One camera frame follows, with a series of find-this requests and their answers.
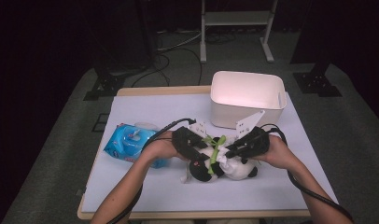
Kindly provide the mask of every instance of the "forearm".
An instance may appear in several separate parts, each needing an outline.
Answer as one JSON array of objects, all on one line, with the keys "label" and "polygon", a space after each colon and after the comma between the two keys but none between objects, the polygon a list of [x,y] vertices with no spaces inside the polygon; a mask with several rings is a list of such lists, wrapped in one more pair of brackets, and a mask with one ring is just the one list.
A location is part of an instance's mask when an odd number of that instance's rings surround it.
[{"label": "forearm", "polygon": [[133,163],[128,173],[103,200],[94,214],[91,223],[106,224],[121,213],[132,202],[138,190],[140,190],[147,170],[153,161],[154,158],[146,154],[140,156],[140,158]]},{"label": "forearm", "polygon": [[[309,172],[302,162],[299,162],[295,167],[289,169],[294,178],[305,188],[317,193],[329,200],[330,196],[317,183],[313,175]],[[331,207],[330,205],[321,202],[320,200],[302,193],[309,212],[311,213],[313,222],[316,223],[352,223],[345,215]]]}]

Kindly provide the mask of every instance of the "person's right arm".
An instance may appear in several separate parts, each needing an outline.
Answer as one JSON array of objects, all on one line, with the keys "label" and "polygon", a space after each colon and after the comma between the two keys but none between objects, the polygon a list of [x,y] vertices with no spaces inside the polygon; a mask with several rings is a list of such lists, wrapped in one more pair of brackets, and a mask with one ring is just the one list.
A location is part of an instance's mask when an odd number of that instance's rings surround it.
[{"label": "person's right arm", "polygon": [[[291,152],[279,137],[270,135],[270,142],[268,152],[252,159],[265,161],[276,168],[290,171],[302,186],[331,200],[330,196],[317,183],[307,167]],[[302,193],[302,197],[308,206],[314,223],[353,223],[348,217],[330,205],[305,193]]]}]

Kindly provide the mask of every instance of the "blue wipes package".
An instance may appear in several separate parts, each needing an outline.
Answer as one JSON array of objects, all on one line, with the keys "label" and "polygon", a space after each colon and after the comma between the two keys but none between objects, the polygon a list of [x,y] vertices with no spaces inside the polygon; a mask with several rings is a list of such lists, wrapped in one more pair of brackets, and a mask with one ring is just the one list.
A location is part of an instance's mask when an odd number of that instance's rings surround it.
[{"label": "blue wipes package", "polygon": [[[114,131],[104,151],[110,156],[123,161],[136,161],[146,141],[156,132],[128,124],[120,124]],[[167,160],[155,160],[151,167],[165,166]]]}]

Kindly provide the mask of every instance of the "white metal stand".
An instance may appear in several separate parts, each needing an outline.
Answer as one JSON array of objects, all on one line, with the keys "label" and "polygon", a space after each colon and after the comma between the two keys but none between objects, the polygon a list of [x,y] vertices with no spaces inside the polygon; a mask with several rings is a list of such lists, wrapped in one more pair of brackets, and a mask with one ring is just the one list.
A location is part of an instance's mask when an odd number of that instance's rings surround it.
[{"label": "white metal stand", "polygon": [[264,37],[260,38],[263,51],[268,63],[274,61],[268,46],[277,0],[274,0],[269,11],[238,11],[238,12],[206,12],[205,0],[202,0],[202,34],[201,34],[201,63],[206,63],[205,27],[218,25],[266,25]]}]

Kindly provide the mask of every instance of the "white container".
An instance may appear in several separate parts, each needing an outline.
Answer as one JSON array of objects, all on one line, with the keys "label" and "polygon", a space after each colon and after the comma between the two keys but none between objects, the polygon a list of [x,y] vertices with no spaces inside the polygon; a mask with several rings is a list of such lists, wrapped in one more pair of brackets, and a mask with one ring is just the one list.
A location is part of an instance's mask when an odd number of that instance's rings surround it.
[{"label": "white container", "polygon": [[210,96],[211,122],[215,126],[230,129],[236,128],[237,121],[261,110],[265,114],[257,126],[275,124],[287,104],[282,79],[258,73],[216,72]]}]

